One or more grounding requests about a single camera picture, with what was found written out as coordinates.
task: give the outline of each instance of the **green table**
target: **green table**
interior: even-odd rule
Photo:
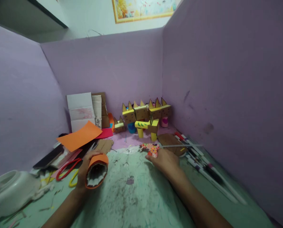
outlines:
[[[145,153],[124,154],[110,151],[108,157],[109,169],[104,183],[93,190],[72,227],[195,227],[168,180],[145,159]],[[244,197],[248,206],[229,201],[198,173],[186,161],[186,158],[180,159],[180,166],[194,186],[233,227],[274,228],[266,214],[252,198],[212,159],[209,160]],[[5,224],[4,221],[7,218],[1,220],[0,227],[8,227],[15,219],[20,222],[17,227],[41,227],[72,190],[68,184],[73,173],[74,171],[61,182],[54,180],[53,191],[46,193],[41,199],[32,202],[24,209],[26,218],[23,218],[20,213]],[[39,211],[50,207],[52,199],[51,209]]]

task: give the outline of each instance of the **yellow scissors handle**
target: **yellow scissors handle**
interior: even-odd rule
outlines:
[[[77,185],[77,182],[75,184],[72,184],[72,181],[74,180],[74,178],[77,176],[79,169],[76,170],[76,172],[74,173],[73,177],[71,178],[70,182],[69,182],[69,187],[75,187]]]

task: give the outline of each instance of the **white container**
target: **white container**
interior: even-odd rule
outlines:
[[[13,170],[0,176],[0,217],[9,216],[26,203],[40,188],[40,180],[25,171]]]

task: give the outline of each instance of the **black strip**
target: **black strip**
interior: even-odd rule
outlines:
[[[68,27],[57,17],[55,17],[50,11],[48,11],[43,5],[41,5],[37,0],[28,0],[30,3],[32,3],[34,6],[36,6],[38,9],[40,9],[43,13],[48,15],[50,18],[52,18],[57,24],[62,26],[63,28],[67,29]]]

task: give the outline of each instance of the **purple wall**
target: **purple wall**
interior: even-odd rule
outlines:
[[[65,100],[38,43],[0,27],[0,175],[31,170],[60,133]]]
[[[161,96],[162,28],[41,44],[65,95],[106,92],[119,117],[122,103]]]
[[[283,224],[283,1],[190,1],[163,32],[173,122]]]

